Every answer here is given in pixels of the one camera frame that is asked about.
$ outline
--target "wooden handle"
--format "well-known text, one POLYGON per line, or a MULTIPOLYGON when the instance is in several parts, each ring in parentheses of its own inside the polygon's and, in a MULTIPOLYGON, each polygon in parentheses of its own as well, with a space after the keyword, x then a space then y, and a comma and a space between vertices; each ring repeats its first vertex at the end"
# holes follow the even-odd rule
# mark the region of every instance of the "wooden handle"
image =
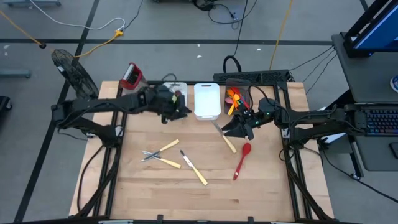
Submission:
POLYGON ((225 136, 223 136, 225 142, 227 143, 227 145, 229 146, 229 148, 232 150, 233 153, 236 153, 236 149, 234 147, 234 145, 232 145, 232 143, 228 140, 228 138, 226 138, 225 136))
POLYGON ((175 146, 176 144, 178 144, 180 142, 180 140, 176 139, 173 142, 171 142, 170 144, 166 145, 165 147, 163 147, 162 149, 159 149, 160 152, 162 152, 163 150, 166 150, 170 147, 175 146))
POLYGON ((197 176, 199 177, 200 181, 203 183, 204 186, 207 185, 207 181, 206 179, 199 173, 199 170, 197 170, 195 167, 192 167, 193 171, 195 171, 195 173, 197 174, 197 176))
POLYGON ((167 159, 163 159, 163 158, 160 158, 159 160, 162 161, 162 162, 167 163, 170 166, 174 166, 177 169, 181 168, 181 165, 176 163, 176 162, 173 162, 173 161, 170 161, 170 160, 167 160, 167 159))

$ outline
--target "keyboard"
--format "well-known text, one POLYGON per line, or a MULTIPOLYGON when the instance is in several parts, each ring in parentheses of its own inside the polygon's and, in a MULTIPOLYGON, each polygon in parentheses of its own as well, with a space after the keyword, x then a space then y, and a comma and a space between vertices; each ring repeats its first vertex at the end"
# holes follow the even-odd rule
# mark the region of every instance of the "keyboard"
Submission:
POLYGON ((252 84, 268 84, 275 82, 292 81, 292 76, 290 75, 288 70, 217 73, 213 75, 213 79, 216 82, 225 82, 228 78, 249 80, 252 84))
POLYGON ((368 136, 398 136, 398 106, 387 110, 369 108, 363 110, 366 113, 368 136))

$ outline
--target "knife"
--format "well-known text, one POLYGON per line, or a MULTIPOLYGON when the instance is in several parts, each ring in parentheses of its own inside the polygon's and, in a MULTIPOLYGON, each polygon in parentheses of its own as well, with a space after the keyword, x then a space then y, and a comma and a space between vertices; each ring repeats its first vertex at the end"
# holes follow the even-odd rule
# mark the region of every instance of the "knife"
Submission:
POLYGON ((233 153, 236 153, 236 149, 234 147, 234 145, 232 145, 232 143, 228 140, 228 138, 225 137, 225 134, 223 132, 223 130, 221 130, 221 128, 218 126, 218 124, 216 123, 216 121, 211 121, 214 124, 214 127, 216 127, 217 131, 220 133, 220 135, 223 137, 224 141, 226 142, 226 144, 229 146, 229 148, 232 150, 233 153))
MULTIPOLYGON (((152 153, 151 152, 147 152, 147 151, 143 151, 142 152, 143 154, 145 154, 145 155, 152 155, 152 153)), ((162 162, 165 162, 165 163, 167 163, 168 165, 170 165, 170 166, 174 166, 175 168, 181 168, 181 165, 180 164, 178 164, 178 163, 176 163, 176 162, 173 162, 173 161, 170 161, 170 160, 167 160, 167 159, 163 159, 163 158, 161 158, 159 155, 156 155, 156 156, 154 156, 153 157, 154 159, 157 159, 157 160, 160 160, 160 161, 162 161, 162 162)))
POLYGON ((168 148, 170 148, 170 147, 172 147, 172 146, 175 146, 175 145, 178 144, 179 142, 180 142, 180 140, 178 140, 178 139, 174 140, 173 142, 171 142, 170 144, 166 145, 166 146, 163 147, 162 149, 159 149, 157 152, 154 152, 152 155, 149 155, 149 156, 147 156, 147 157, 141 159, 141 162, 145 162, 145 161, 147 161, 148 159, 151 159, 151 158, 153 158, 153 157, 159 155, 162 151, 164 151, 164 150, 166 150, 166 149, 168 149, 168 148))
POLYGON ((207 185, 206 179, 199 173, 199 170, 196 169, 196 167, 191 163, 191 161, 188 159, 188 157, 184 154, 182 150, 180 150, 182 157, 184 158, 185 162, 187 162, 188 166, 190 166, 193 171, 196 173, 196 175, 199 177, 200 181, 203 183, 204 186, 207 185))

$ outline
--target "gray floor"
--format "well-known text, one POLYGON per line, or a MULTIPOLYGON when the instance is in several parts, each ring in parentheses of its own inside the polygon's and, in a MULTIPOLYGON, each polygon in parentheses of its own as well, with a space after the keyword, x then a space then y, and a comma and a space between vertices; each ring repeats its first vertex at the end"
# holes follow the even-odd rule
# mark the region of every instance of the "gray floor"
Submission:
MULTIPOLYGON (((93 2, 62 1, 63 6, 60 8, 44 9, 60 21, 85 24, 93 2)), ((236 11, 239 17, 244 1, 220 2, 231 6, 231 10, 236 11)), ((136 13, 138 4, 138 0, 101 0, 93 27, 101 26, 116 16, 129 20, 136 13)), ((288 0, 259 0, 252 14, 244 21, 241 38, 276 40, 288 4, 288 0)), ((55 24, 35 9, 10 9, 0 5, 0 10, 37 38, 79 39, 83 31, 81 28, 55 24)), ((217 19, 229 19, 228 15, 224 16, 222 9, 212 13, 217 19)), ((361 13, 363 8, 359 0, 294 1, 282 39, 330 41, 332 34, 349 29, 361 13)), ((110 38, 119 26, 117 23, 103 30, 89 31, 88 39, 110 38)), ((144 0, 139 17, 121 39, 234 40, 237 35, 237 30, 232 30, 229 25, 212 23, 205 12, 183 0, 163 0, 160 4, 144 0)), ((0 39, 24 38, 5 19, 0 19, 0 39)), ((93 46, 85 44, 83 51, 93 46)), ((48 48, 66 49, 74 54, 77 44, 48 44, 48 48)), ((243 70, 267 70, 273 49, 273 45, 240 45, 236 57, 243 70)), ((325 49, 327 46, 280 45, 272 69, 293 68, 325 49)), ((98 86, 104 80, 118 80, 129 62, 137 63, 148 80, 158 80, 169 72, 174 72, 180 80, 211 80, 214 73, 222 72, 222 61, 233 50, 234 45, 228 44, 111 44, 82 58, 80 62, 98 86)), ((302 81, 319 61, 295 70, 295 79, 302 81)), ((315 81, 324 64, 305 82, 306 89, 315 81)), ((0 223, 5 223, 13 221, 21 202, 49 126, 50 106, 57 102, 63 78, 54 67, 49 51, 41 50, 34 44, 1 43, 0 67, 26 68, 33 72, 31 79, 0 79, 0 95, 10 96, 14 103, 13 110, 4 119, 0 129, 0 223)), ((230 65, 228 70, 233 71, 234 67, 230 65)), ((335 59, 308 94, 311 109, 328 105, 347 89, 343 72, 335 59)), ((73 98, 72 91, 68 97, 73 98)), ((68 215, 84 148, 83 141, 54 134, 25 221, 68 215)), ((331 151, 348 148, 346 141, 340 141, 331 151)), ((332 152, 328 153, 330 160, 352 172, 349 155, 332 152)), ((358 223, 396 222, 396 204, 353 182, 326 163, 325 175, 336 218, 358 223)), ((396 173, 365 172, 365 176, 364 182, 398 197, 396 173)))

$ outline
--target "computer monitor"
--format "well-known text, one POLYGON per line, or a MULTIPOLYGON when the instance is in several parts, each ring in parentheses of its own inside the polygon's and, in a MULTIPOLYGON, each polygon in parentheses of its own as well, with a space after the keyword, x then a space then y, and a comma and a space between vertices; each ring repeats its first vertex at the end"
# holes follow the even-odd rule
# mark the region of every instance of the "computer monitor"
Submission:
POLYGON ((349 57, 398 52, 398 0, 376 0, 345 34, 349 57))

